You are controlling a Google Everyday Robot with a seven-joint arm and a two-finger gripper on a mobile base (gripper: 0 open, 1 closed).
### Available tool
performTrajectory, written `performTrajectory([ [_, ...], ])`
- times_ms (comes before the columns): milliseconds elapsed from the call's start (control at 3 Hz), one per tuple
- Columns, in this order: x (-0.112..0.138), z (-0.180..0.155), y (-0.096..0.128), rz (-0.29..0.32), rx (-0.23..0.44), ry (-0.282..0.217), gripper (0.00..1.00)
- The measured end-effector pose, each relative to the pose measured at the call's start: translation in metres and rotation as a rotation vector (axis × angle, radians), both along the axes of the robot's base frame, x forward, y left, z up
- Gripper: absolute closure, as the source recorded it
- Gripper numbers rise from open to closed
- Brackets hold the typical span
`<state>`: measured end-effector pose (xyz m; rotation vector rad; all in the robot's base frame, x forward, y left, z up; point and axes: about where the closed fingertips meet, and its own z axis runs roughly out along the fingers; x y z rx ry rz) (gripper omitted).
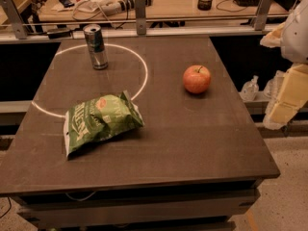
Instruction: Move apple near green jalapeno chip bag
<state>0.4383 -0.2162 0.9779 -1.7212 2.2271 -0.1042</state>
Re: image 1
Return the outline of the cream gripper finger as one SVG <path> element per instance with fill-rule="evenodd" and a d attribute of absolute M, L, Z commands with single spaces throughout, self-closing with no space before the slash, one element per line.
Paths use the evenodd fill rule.
<path fill-rule="evenodd" d="M 276 98 L 266 108 L 263 124 L 270 130 L 285 126 L 308 102 L 308 65 L 293 64 L 284 75 Z"/>
<path fill-rule="evenodd" d="M 271 32 L 262 37 L 260 44 L 268 48 L 279 47 L 281 45 L 281 36 L 284 26 L 285 23 L 279 24 Z"/>

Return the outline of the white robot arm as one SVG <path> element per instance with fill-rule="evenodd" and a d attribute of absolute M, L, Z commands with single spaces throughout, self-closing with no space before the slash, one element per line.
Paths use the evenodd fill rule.
<path fill-rule="evenodd" d="M 260 41 L 268 48 L 280 47 L 292 66 L 272 81 L 271 98 L 263 124 L 270 130 L 285 126 L 308 101 L 308 0 L 301 0 L 286 21 Z"/>

